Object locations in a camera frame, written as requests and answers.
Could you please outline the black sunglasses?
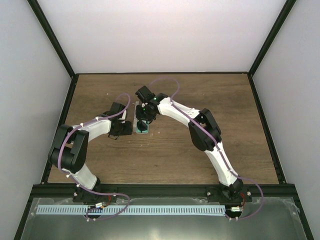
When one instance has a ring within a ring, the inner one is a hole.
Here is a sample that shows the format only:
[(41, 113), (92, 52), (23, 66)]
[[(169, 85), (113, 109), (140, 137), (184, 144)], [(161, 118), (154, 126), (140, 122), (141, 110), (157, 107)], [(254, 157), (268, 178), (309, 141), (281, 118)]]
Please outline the black sunglasses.
[(137, 121), (137, 124), (136, 124), (137, 133), (145, 134), (145, 133), (148, 133), (148, 131), (149, 131), (149, 126), (146, 121), (144, 120)]

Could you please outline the grey glasses case green lining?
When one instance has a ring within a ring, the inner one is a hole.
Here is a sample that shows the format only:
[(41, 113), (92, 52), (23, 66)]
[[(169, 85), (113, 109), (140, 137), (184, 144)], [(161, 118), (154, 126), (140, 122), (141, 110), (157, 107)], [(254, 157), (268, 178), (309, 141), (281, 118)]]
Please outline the grey glasses case green lining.
[(149, 124), (145, 115), (144, 108), (139, 101), (134, 104), (133, 130), (137, 134), (148, 134)]

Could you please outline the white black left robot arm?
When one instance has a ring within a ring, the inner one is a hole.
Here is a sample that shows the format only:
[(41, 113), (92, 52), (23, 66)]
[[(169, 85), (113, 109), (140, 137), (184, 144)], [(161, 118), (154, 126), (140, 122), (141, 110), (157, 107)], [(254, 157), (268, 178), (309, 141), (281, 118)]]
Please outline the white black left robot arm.
[(132, 132), (132, 122), (123, 117), (96, 117), (74, 126), (63, 124), (54, 136), (48, 161), (85, 188), (84, 195), (89, 201), (97, 202), (102, 196), (102, 189), (98, 186), (99, 178), (86, 165), (88, 143), (101, 135), (116, 140), (120, 136), (129, 136)]

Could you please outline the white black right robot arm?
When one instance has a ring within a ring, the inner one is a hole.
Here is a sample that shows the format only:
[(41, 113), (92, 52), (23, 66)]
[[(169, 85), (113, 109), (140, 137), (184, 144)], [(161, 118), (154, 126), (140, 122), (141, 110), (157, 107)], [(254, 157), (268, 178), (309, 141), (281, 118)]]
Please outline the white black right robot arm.
[(222, 143), (221, 130), (212, 113), (187, 107), (174, 101), (166, 94), (152, 92), (135, 93), (141, 101), (139, 112), (152, 121), (157, 115), (170, 117), (188, 127), (193, 145), (204, 152), (213, 165), (219, 180), (223, 198), (229, 202), (240, 196), (243, 181), (233, 169)]

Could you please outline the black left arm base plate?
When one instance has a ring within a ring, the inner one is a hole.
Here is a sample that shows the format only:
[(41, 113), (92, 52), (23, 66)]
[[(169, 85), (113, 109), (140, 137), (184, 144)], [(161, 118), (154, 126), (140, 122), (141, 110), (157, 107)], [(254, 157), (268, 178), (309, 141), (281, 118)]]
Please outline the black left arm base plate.
[[(100, 202), (108, 202), (109, 197), (106, 195), (99, 195), (95, 193), (88, 192), (81, 187), (73, 188), (73, 202), (74, 203), (84, 203), (87, 205), (94, 205)], [(112, 184), (101, 184), (93, 189), (93, 191), (98, 193), (117, 193), (118, 188)]]

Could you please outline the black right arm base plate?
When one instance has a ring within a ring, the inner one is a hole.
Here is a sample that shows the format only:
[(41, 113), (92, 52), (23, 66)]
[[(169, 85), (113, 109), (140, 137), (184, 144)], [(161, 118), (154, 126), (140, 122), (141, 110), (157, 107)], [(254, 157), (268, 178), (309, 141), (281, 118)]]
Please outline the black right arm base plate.
[(205, 188), (205, 196), (209, 202), (217, 202), (220, 204), (240, 204), (252, 202), (252, 197), (247, 194), (248, 188), (234, 191), (230, 187), (222, 184), (209, 185)]

